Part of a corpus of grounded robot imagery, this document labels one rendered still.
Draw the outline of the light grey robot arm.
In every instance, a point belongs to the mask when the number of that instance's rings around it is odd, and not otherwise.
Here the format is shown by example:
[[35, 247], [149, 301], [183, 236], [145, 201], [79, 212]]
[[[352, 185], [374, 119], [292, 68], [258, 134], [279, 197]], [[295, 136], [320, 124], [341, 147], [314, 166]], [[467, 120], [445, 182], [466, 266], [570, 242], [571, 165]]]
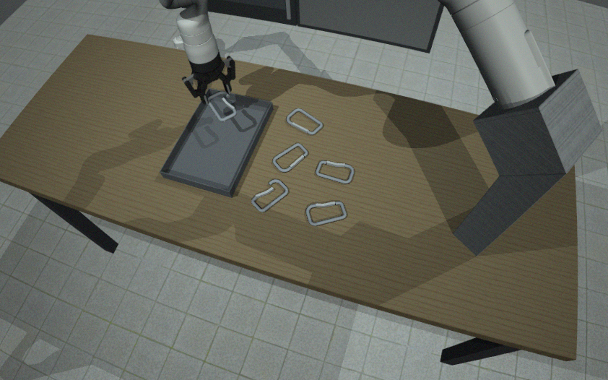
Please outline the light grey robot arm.
[[[498, 109], [523, 105], [555, 87], [537, 42], [514, 0], [438, 0], [449, 11]], [[159, 0], [184, 9], [176, 18], [176, 48], [204, 64], [219, 50], [208, 16], [208, 0]]]

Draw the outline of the grey carabiner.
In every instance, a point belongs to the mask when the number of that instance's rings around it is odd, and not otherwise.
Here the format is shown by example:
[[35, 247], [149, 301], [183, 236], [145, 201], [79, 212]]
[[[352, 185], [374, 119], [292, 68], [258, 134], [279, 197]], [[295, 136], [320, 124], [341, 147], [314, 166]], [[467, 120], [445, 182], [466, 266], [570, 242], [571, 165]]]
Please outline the grey carabiner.
[[[283, 169], [281, 168], [276, 160], [278, 158], [280, 158], [281, 156], [285, 155], [286, 153], [288, 153], [289, 151], [293, 150], [296, 147], [300, 147], [301, 150], [304, 152], [304, 154], [299, 157], [290, 167]], [[304, 148], [304, 146], [302, 146], [300, 143], [294, 144], [293, 146], [289, 147], [288, 149], [286, 149], [284, 152], [281, 152], [280, 154], [278, 154], [276, 157], [273, 158], [273, 164], [277, 167], [277, 169], [281, 172], [288, 172], [290, 171], [292, 168], [294, 168], [304, 157], [306, 157], [308, 155], [308, 151]]]
[[226, 105], [228, 108], [230, 108], [231, 110], [233, 110], [233, 113], [232, 113], [232, 114], [230, 114], [229, 116], [226, 116], [226, 117], [224, 117], [224, 118], [221, 118], [221, 116], [218, 114], [218, 112], [217, 112], [217, 110], [215, 109], [215, 107], [214, 107], [214, 106], [212, 105], [212, 103], [210, 102], [210, 100], [211, 100], [212, 98], [215, 98], [215, 97], [217, 97], [218, 95], [226, 95], [226, 97], [227, 97], [227, 98], [229, 98], [229, 97], [230, 97], [230, 95], [229, 95], [227, 92], [225, 92], [225, 91], [219, 91], [219, 92], [217, 92], [217, 93], [215, 93], [215, 94], [213, 94], [213, 95], [210, 95], [210, 96], [207, 98], [207, 100], [208, 100], [208, 102], [209, 102], [209, 107], [212, 109], [212, 111], [214, 112], [214, 114], [215, 114], [215, 116], [218, 118], [218, 120], [223, 122], [223, 121], [226, 121], [226, 120], [228, 120], [228, 119], [230, 119], [230, 118], [232, 118], [232, 117], [236, 116], [237, 111], [236, 111], [235, 107], [233, 107], [232, 105], [230, 105], [230, 104], [229, 104], [229, 103], [226, 101], [226, 99], [224, 99], [224, 98], [223, 98], [223, 99], [222, 99], [222, 101], [224, 102], [224, 104], [225, 104], [225, 105]]
[[[328, 220], [322, 220], [322, 221], [319, 221], [319, 222], [316, 222], [316, 223], [314, 223], [311, 220], [310, 213], [309, 213], [309, 211], [310, 211], [311, 208], [313, 208], [313, 207], [330, 207], [330, 206], [334, 206], [334, 205], [338, 205], [338, 204], [340, 205], [340, 207], [342, 209], [342, 213], [343, 213], [342, 216], [334, 217], [334, 218], [331, 218], [331, 219], [328, 219]], [[334, 221], [337, 221], [337, 220], [342, 220], [342, 219], [344, 219], [347, 216], [346, 210], [345, 210], [344, 205], [343, 205], [342, 202], [329, 202], [329, 203], [325, 203], [325, 204], [311, 204], [311, 205], [309, 205], [307, 207], [307, 209], [306, 209], [305, 212], [306, 212], [306, 215], [307, 215], [307, 218], [308, 218], [308, 222], [311, 225], [313, 225], [313, 226], [322, 225], [322, 224], [334, 222]]]
[[[351, 170], [351, 173], [349, 175], [348, 180], [345, 181], [345, 180], [342, 180], [342, 179], [339, 179], [339, 178], [335, 178], [335, 177], [332, 177], [332, 176], [328, 176], [328, 175], [324, 175], [322, 173], [319, 173], [322, 164], [332, 165], [332, 166], [335, 166], [335, 167], [349, 168]], [[330, 179], [332, 181], [337, 181], [337, 182], [340, 182], [340, 183], [344, 183], [344, 184], [347, 184], [347, 183], [349, 183], [352, 180], [353, 174], [354, 174], [354, 168], [351, 165], [344, 164], [344, 163], [333, 163], [333, 162], [330, 162], [330, 161], [326, 162], [325, 160], [320, 161], [319, 164], [318, 164], [318, 167], [316, 169], [316, 175], [317, 176], [320, 176], [322, 178], [327, 178], [327, 179]]]
[[[291, 122], [290, 121], [290, 117], [293, 116], [298, 111], [301, 112], [301, 113], [303, 113], [304, 115], [306, 115], [308, 118], [312, 119], [313, 121], [315, 121], [317, 124], [319, 124], [319, 127], [317, 127], [314, 131], [309, 131], [309, 130], [307, 130], [307, 129], [305, 129], [305, 128], [303, 128], [303, 127], [301, 127], [301, 126], [299, 126], [299, 125], [297, 125], [297, 124], [295, 124], [293, 122]], [[307, 133], [309, 135], [316, 134], [323, 127], [323, 124], [318, 119], [314, 118], [312, 115], [310, 115], [309, 113], [305, 112], [301, 108], [296, 108], [293, 112], [291, 112], [287, 116], [287, 123], [290, 124], [290, 125], [292, 125], [292, 126], [294, 126], [295, 128], [297, 128], [297, 129], [299, 129], [301, 131], [304, 131], [305, 133]]]
[[277, 197], [273, 202], [271, 202], [270, 204], [268, 204], [267, 206], [265, 206], [265, 208], [260, 208], [260, 206], [257, 205], [257, 203], [255, 203], [255, 201], [259, 198], [259, 197], [263, 197], [269, 193], [271, 193], [274, 189], [273, 187], [271, 187], [270, 189], [268, 189], [267, 191], [264, 191], [260, 194], [257, 194], [254, 198], [252, 198], [251, 203], [253, 204], [253, 206], [259, 211], [259, 212], [265, 212], [267, 211], [271, 206], [273, 206], [274, 204], [276, 204], [280, 199], [282, 199], [283, 197], [285, 197], [288, 194], [288, 188], [278, 179], [274, 179], [271, 180], [270, 182], [268, 182], [269, 185], [272, 185], [273, 183], [279, 183], [282, 188], [285, 190], [285, 192], [283, 194], [281, 194], [279, 197]]

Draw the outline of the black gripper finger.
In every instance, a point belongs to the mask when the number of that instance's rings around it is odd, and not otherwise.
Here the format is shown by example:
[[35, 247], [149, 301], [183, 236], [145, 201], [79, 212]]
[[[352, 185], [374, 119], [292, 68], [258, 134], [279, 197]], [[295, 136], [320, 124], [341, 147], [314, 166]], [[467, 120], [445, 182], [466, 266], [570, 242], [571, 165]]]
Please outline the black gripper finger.
[[223, 73], [220, 73], [217, 69], [215, 69], [213, 71], [213, 73], [222, 80], [222, 83], [224, 85], [225, 91], [228, 94], [231, 94], [230, 92], [232, 91], [232, 88], [230, 86], [230, 81], [235, 79], [235, 62], [234, 60], [231, 58], [231, 56], [228, 56], [227, 59], [222, 60], [225, 63], [225, 66], [227, 67], [227, 75], [223, 76]]
[[204, 78], [203, 78], [203, 83], [197, 81], [198, 83], [198, 87], [195, 90], [192, 86], [193, 86], [193, 80], [194, 80], [194, 75], [192, 74], [189, 77], [183, 77], [182, 78], [184, 84], [187, 86], [188, 90], [190, 91], [190, 93], [193, 95], [194, 98], [197, 98], [198, 96], [200, 96], [201, 101], [203, 104], [209, 105], [209, 102], [207, 100], [207, 96], [205, 95], [206, 89], [207, 89], [207, 85], [208, 85], [208, 81], [209, 81], [209, 75], [205, 74]]

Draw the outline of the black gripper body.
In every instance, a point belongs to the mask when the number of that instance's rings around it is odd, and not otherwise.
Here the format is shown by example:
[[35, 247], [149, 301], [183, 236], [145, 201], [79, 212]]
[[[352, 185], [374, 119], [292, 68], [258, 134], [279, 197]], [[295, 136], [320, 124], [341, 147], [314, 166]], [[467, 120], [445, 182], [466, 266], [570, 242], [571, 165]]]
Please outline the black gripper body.
[[[217, 56], [204, 64], [195, 64], [190, 62], [191, 68], [192, 68], [192, 73], [194, 75], [194, 79], [202, 82], [203, 83], [203, 78], [205, 74], [202, 73], [206, 73], [209, 75], [209, 81], [208, 84], [218, 80], [218, 77], [216, 75], [214, 75], [214, 73], [212, 72], [212, 70], [214, 71], [215, 69], [217, 69], [220, 73], [222, 73], [222, 70], [225, 66], [225, 63], [222, 61], [221, 57], [220, 57], [220, 52], [218, 52]], [[210, 72], [210, 73], [207, 73]]]

